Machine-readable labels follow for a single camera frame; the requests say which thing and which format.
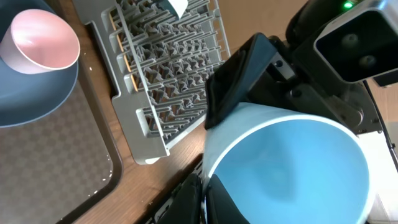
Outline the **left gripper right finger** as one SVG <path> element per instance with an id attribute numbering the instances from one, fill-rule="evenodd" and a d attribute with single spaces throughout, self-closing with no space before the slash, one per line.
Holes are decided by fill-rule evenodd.
<path id="1" fill-rule="evenodd" d="M 206 190 L 206 213 L 209 224 L 249 224 L 241 214 L 217 175 Z"/>

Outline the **light blue bowl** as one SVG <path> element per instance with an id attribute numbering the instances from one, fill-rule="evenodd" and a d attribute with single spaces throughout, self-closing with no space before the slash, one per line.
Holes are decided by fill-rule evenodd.
<path id="1" fill-rule="evenodd" d="M 159 6 L 162 9 L 169 10 L 169 12 L 181 19 L 188 6 L 187 0 L 160 0 Z"/>

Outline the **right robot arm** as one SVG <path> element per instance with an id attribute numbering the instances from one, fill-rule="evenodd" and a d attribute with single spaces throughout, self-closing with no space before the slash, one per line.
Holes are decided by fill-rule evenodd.
<path id="1" fill-rule="evenodd" d="M 345 83 L 326 67 L 312 45 L 337 15 L 341 1 L 307 1 L 290 20 L 286 40 L 256 33 L 206 81 L 205 129 L 240 102 L 273 106 L 332 119 L 355 134 L 384 123 L 366 82 Z"/>

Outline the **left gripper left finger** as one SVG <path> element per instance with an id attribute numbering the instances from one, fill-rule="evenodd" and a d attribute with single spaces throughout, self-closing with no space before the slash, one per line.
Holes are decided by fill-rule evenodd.
<path id="1" fill-rule="evenodd" d="M 199 224 L 201 208 L 201 179 L 190 174 L 165 215 L 158 224 Z"/>

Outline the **light blue cup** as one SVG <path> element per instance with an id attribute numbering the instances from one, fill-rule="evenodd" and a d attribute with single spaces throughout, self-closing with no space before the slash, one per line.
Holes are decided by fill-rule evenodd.
<path id="1" fill-rule="evenodd" d="M 207 129 L 203 177 L 226 190 L 227 223 L 364 223 L 375 195 L 369 154 L 348 128 L 253 103 Z"/>

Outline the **pink cup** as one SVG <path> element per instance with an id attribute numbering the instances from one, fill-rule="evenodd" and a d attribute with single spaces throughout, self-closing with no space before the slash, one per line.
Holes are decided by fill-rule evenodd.
<path id="1" fill-rule="evenodd" d="M 1 59 L 11 69 L 28 75 L 71 67 L 80 56 L 80 43 L 61 17 L 28 9 L 13 17 L 1 41 Z"/>

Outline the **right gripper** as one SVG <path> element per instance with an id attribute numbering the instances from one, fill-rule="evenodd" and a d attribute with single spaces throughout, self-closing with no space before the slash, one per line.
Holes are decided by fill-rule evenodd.
<path id="1" fill-rule="evenodd" d="M 345 83 L 312 50 L 291 51 L 277 36 L 268 39 L 260 32 L 207 79 L 205 129 L 220 124 L 253 84 L 257 104 L 324 116 L 355 134 L 382 132 L 382 118 L 366 82 Z"/>

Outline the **wooden chopstick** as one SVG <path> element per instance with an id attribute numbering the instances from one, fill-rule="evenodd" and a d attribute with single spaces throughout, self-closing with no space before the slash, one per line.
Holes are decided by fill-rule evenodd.
<path id="1" fill-rule="evenodd" d="M 111 21 L 111 25 L 112 25 L 113 30 L 117 31 L 116 30 L 116 25 L 115 25 L 115 22 L 114 22 L 114 19 L 113 19 L 111 13 L 109 13 L 109 20 Z M 116 34 L 116 40 L 118 42 L 118 45 L 119 45 L 119 48 L 120 48 L 121 52 L 123 53 L 123 59 L 124 59 L 124 62 L 126 64 L 126 68 L 127 68 L 128 72 L 130 73 L 129 77 L 130 77 L 130 79 L 132 81 L 134 90 L 136 92 L 138 92 L 138 87 L 137 87 L 134 75 L 132 74 L 132 70 L 130 68 L 129 60 L 127 59 L 127 49 L 126 50 L 124 49 L 119 33 Z"/>

